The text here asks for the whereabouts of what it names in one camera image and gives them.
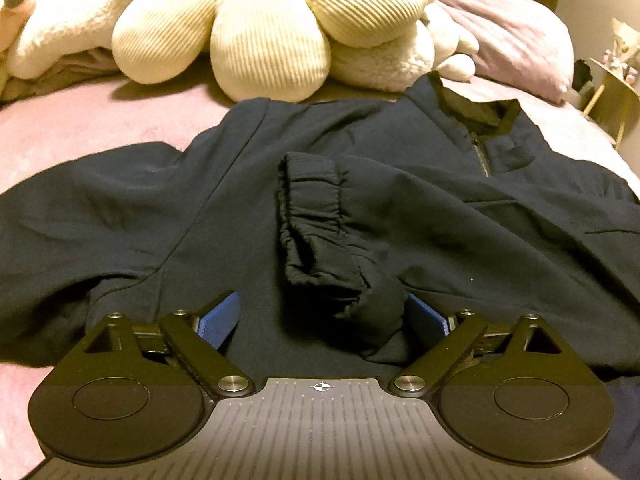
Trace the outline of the navy blue jacket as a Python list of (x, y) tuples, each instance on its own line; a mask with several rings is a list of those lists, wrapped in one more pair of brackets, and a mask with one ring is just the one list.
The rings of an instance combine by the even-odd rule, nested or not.
[(515, 101), (439, 76), (398, 100), (228, 111), (55, 166), (1, 197), (1, 356), (57, 363), (104, 315), (153, 322), (241, 297), (224, 347), (251, 378), (393, 377), (444, 315), (544, 318), (611, 386), (602, 465), (639, 474), (639, 202), (555, 153)]

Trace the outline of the purple plush bed blanket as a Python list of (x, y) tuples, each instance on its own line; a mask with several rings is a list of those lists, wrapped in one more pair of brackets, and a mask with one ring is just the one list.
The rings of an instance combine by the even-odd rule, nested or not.
[[(554, 106), (523, 90), (476, 77), (447, 87), (472, 101), (517, 99), (552, 148), (591, 159), (636, 188), (638, 177), (604, 133), (568, 104)], [(197, 132), (217, 125), (230, 101), (197, 62), (173, 82), (143, 87), (108, 76), (18, 101), (1, 111), (1, 186), (10, 188), (58, 162), (142, 142), (183, 150)], [(1, 475), (21, 479), (42, 460), (27, 421), (27, 402), (47, 369), (1, 360)]]

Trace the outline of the yellow wooden side table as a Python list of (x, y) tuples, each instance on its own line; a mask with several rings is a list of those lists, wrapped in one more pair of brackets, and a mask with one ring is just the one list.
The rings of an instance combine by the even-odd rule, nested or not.
[(601, 79), (582, 116), (592, 119), (619, 152), (626, 134), (639, 125), (639, 92), (595, 58), (589, 62)]

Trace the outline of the purple pillow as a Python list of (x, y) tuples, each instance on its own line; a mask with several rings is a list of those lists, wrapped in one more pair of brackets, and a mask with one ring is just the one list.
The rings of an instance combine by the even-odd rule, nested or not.
[(475, 36), (476, 73), (558, 104), (570, 90), (574, 47), (564, 22), (535, 0), (437, 0)]

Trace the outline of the cream flower plush pillow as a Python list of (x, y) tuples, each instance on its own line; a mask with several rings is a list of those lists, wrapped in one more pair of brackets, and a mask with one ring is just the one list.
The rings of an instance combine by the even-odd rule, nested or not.
[(182, 74), (203, 52), (233, 101), (299, 102), (329, 77), (332, 42), (372, 48), (404, 36), (434, 0), (134, 0), (112, 52), (139, 84)]

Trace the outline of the white fluffy plush toy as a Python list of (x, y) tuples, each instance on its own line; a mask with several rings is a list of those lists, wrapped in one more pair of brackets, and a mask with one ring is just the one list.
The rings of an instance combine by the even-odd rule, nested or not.
[[(38, 0), (12, 44), (1, 51), (2, 99), (23, 99), (101, 74), (122, 73), (112, 52), (112, 33), (133, 1)], [(372, 48), (332, 42), (328, 78), (385, 92), (401, 92), (428, 72), (467, 81), (475, 73), (473, 55), (478, 50), (472, 32), (434, 0), (410, 32), (395, 40)]]

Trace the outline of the flower bouquet on table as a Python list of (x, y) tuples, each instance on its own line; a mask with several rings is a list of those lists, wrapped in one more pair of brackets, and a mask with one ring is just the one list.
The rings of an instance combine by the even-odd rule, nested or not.
[(634, 67), (639, 54), (639, 32), (625, 22), (612, 18), (613, 47), (604, 52), (602, 62), (616, 77), (632, 86), (638, 70)]

